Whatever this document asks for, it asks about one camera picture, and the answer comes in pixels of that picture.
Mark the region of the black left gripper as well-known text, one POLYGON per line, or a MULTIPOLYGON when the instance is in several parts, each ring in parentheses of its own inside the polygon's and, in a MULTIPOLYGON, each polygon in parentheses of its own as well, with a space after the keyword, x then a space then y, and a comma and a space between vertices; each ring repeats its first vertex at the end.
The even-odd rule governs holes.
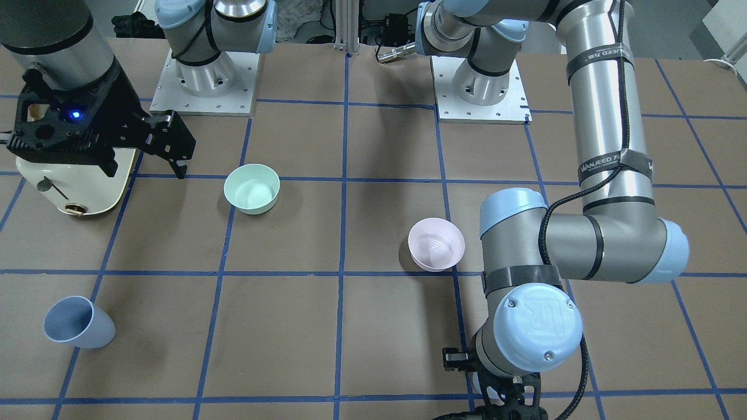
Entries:
POLYGON ((464 370, 477 375, 483 406, 472 411, 441 415, 442 419, 548 419, 539 405, 541 379, 539 374, 522 377, 501 377, 489 372, 479 361, 475 350, 442 349, 445 370, 464 370))

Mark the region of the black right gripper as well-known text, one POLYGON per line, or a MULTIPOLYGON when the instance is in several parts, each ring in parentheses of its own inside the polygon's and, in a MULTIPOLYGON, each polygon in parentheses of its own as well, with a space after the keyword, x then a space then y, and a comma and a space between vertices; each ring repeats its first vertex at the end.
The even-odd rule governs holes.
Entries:
POLYGON ((195 136, 178 111, 149 116, 117 59, 99 79, 70 91, 54 90, 44 75, 40 64, 23 74, 9 152, 34 163, 93 165, 113 178, 115 149, 139 149, 185 178, 195 136))

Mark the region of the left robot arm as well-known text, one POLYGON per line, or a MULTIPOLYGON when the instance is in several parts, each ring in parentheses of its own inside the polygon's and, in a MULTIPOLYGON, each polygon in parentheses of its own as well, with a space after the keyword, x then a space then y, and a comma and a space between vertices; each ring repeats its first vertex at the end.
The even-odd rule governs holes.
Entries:
POLYGON ((686 268, 689 241, 659 218, 633 53, 630 1, 430 1, 418 7, 416 50, 462 57, 481 79, 508 75, 523 31, 545 22, 567 50, 580 190, 547 205, 507 188, 480 207, 482 287, 488 316, 464 350, 444 348, 445 370, 476 375, 483 404, 445 419, 546 419, 542 372, 581 353, 566 419, 581 403, 589 351, 581 311, 564 279, 667 284, 686 268))

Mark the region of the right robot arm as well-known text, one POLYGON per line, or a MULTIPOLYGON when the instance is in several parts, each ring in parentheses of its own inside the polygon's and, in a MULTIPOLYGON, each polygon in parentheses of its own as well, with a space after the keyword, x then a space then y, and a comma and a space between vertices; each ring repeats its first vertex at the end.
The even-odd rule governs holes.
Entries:
MULTIPOLYGON (((177 79, 191 94, 235 80, 229 53, 269 53, 274 1, 157 1, 177 79)), ((83 1, 3 1, 2 47, 23 67, 4 144, 33 164, 99 167, 113 177, 116 149, 139 149, 183 179, 197 141, 173 109, 150 114, 83 1)))

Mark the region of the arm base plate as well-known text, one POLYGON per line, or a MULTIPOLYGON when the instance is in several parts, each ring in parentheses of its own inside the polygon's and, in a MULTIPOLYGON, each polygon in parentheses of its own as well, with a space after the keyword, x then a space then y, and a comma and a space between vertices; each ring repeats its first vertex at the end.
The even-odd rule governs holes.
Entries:
POLYGON ((517 61, 499 78, 476 74, 464 58, 432 57, 431 69, 440 122, 531 122, 517 61))
POLYGON ((149 111, 191 116, 250 117, 263 55, 224 51, 205 66, 187 66, 166 55, 149 111))

